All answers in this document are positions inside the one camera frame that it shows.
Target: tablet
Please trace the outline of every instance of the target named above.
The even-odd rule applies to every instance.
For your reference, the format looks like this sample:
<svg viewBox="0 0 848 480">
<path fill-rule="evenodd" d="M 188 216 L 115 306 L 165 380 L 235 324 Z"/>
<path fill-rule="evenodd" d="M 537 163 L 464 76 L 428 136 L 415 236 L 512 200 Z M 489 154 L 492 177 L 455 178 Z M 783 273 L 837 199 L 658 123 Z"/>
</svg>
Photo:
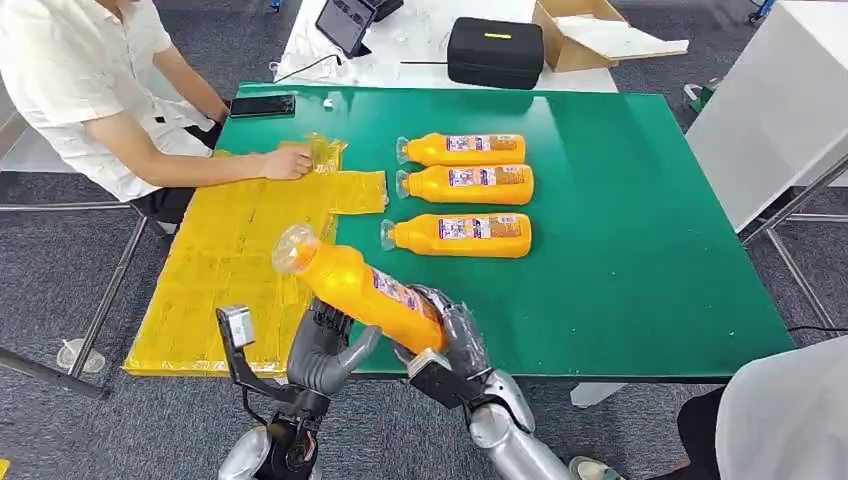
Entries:
<svg viewBox="0 0 848 480">
<path fill-rule="evenodd" d="M 362 37 L 376 16 L 377 9 L 366 0 L 327 0 L 315 27 L 353 58 L 361 55 Z"/>
</svg>

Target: black carrying case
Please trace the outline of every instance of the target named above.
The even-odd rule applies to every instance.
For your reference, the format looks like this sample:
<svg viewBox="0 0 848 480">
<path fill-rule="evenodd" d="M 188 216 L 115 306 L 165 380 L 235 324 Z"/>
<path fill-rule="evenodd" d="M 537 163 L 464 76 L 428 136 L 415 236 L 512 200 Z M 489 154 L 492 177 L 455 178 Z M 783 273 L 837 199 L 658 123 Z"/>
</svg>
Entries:
<svg viewBox="0 0 848 480">
<path fill-rule="evenodd" d="M 367 0 L 368 3 L 374 5 L 377 9 L 377 16 L 374 17 L 375 22 L 388 17 L 395 10 L 403 6 L 403 0 Z"/>
<path fill-rule="evenodd" d="M 451 31 L 448 77 L 454 82 L 529 90 L 544 63 L 538 25 L 461 17 Z"/>
</svg>

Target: black phone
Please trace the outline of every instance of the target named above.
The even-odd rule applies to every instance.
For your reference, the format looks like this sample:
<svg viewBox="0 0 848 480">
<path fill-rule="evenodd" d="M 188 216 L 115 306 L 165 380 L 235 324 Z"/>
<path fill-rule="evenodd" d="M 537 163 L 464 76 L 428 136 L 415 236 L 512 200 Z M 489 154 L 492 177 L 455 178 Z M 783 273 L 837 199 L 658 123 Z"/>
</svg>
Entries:
<svg viewBox="0 0 848 480">
<path fill-rule="evenodd" d="M 230 116 L 294 115 L 294 106 L 294 95 L 236 98 L 230 105 Z"/>
</svg>

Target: yellow plastic wrap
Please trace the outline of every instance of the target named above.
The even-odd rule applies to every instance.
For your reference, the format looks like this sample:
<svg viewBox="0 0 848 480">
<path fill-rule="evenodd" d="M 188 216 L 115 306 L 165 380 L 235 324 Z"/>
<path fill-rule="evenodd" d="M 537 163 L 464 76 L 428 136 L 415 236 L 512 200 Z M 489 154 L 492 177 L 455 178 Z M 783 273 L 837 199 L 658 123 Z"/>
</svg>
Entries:
<svg viewBox="0 0 848 480">
<path fill-rule="evenodd" d="M 311 292 L 271 266 L 271 249 L 294 223 L 333 243 L 334 214 L 381 213 L 385 172 L 344 172 L 338 141 L 310 137 L 313 172 L 293 181 L 249 180 L 198 189 L 124 362 L 133 375 L 227 375 L 215 308 L 250 307 L 257 374 L 279 377 Z M 216 151 L 216 156 L 227 152 Z"/>
</svg>

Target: green table mat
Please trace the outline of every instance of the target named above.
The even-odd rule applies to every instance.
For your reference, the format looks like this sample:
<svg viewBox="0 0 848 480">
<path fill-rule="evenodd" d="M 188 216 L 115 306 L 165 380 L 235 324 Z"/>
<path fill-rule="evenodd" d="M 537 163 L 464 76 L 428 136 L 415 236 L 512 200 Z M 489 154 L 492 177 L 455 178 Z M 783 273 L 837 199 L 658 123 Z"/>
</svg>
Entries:
<svg viewBox="0 0 848 480">
<path fill-rule="evenodd" d="M 269 151 L 319 132 L 349 143 L 347 170 L 394 179 L 398 137 L 520 133 L 536 191 L 525 206 L 400 200 L 341 217 L 337 243 L 404 283 L 473 310 L 494 365 L 514 375 L 698 381 L 793 348 L 783 322 L 660 95 L 243 85 L 295 93 L 294 117 L 231 119 L 219 147 Z M 322 103 L 330 98 L 332 109 Z M 384 252 L 383 218 L 526 213 L 522 259 Z M 360 373 L 397 373 L 388 341 Z"/>
</svg>

